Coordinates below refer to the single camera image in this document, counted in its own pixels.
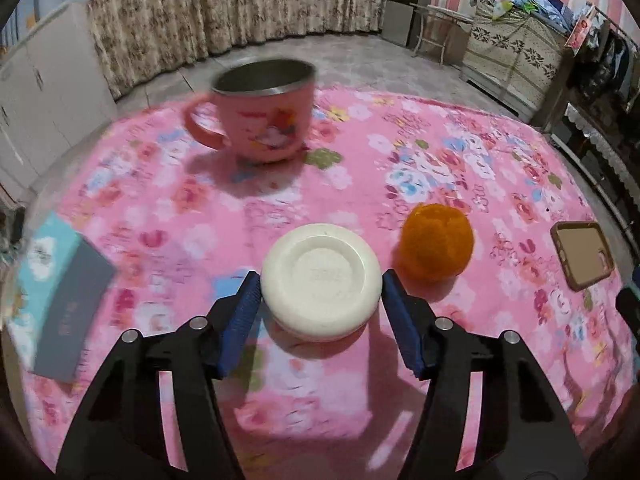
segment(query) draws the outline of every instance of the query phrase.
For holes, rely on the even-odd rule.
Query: tissue box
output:
[[[7,325],[22,364],[71,383],[100,300],[115,268],[80,234],[51,214],[36,231],[18,271]]]

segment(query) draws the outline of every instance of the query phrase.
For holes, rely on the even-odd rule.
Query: white cabinet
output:
[[[70,4],[27,43],[51,119],[73,146],[115,117],[115,103],[88,34],[84,5]]]
[[[26,48],[15,52],[3,70],[8,76],[2,85],[8,92],[3,92],[4,101],[0,105],[6,112],[12,142],[23,150],[33,169],[44,174],[66,153],[70,144],[53,122],[49,102],[38,86],[35,70]]]
[[[84,4],[40,20],[0,62],[0,183],[27,189],[71,146],[116,117]]]

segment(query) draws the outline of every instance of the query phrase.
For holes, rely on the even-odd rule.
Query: table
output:
[[[471,16],[467,16],[466,14],[461,14],[460,12],[456,12],[455,10],[445,9],[444,7],[437,7],[434,5],[420,6],[417,4],[411,4],[415,7],[416,11],[420,14],[420,36],[418,37],[418,44],[414,48],[414,56],[417,56],[418,51],[420,50],[420,46],[423,41],[426,41],[429,44],[435,45],[440,48],[440,64],[444,64],[444,53],[447,49],[447,45],[449,44],[449,38],[451,37],[451,31],[453,25],[455,23],[466,23],[468,25],[472,25],[474,19]],[[430,16],[434,18],[443,20],[447,23],[447,33],[445,35],[444,41],[442,43],[438,43],[435,40],[431,39],[431,35],[425,36],[427,21]]]
[[[124,329],[165,332],[205,313],[247,269],[260,269],[274,241],[308,222],[357,232],[387,269],[402,222],[420,202],[461,209],[476,234],[452,289],[437,298],[422,292],[436,314],[476,333],[517,330],[586,449],[599,440],[632,383],[630,334],[614,309],[621,282],[614,272],[581,293],[568,289],[549,229],[593,214],[542,136],[506,117],[399,94],[319,89],[316,105],[304,158],[266,168],[194,142],[184,103],[114,123],[100,140],[58,213],[119,274],[77,381],[22,375],[48,465]],[[184,465],[170,376],[160,384],[168,453]],[[427,387],[404,368],[383,309],[348,338],[309,344],[262,308],[238,370],[215,384],[250,480],[396,478]],[[460,466],[473,459],[480,387],[474,374]]]

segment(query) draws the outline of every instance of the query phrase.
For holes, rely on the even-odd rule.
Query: white bowl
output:
[[[262,296],[276,322],[300,339],[341,339],[378,307],[382,273],[357,234],[332,224],[309,224],[285,234],[262,264]]]

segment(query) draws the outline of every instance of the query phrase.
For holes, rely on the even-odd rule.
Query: screw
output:
[[[436,319],[436,327],[440,330],[451,330],[453,328],[453,321],[448,317],[439,317]]]
[[[204,316],[197,316],[190,320],[189,326],[194,330],[202,330],[207,325],[207,318]]]
[[[136,339],[138,339],[138,331],[132,328],[122,334],[122,340],[125,343],[133,343]]]
[[[504,339],[507,343],[515,345],[520,342],[520,335],[513,330],[507,330],[507,332],[504,333]]]

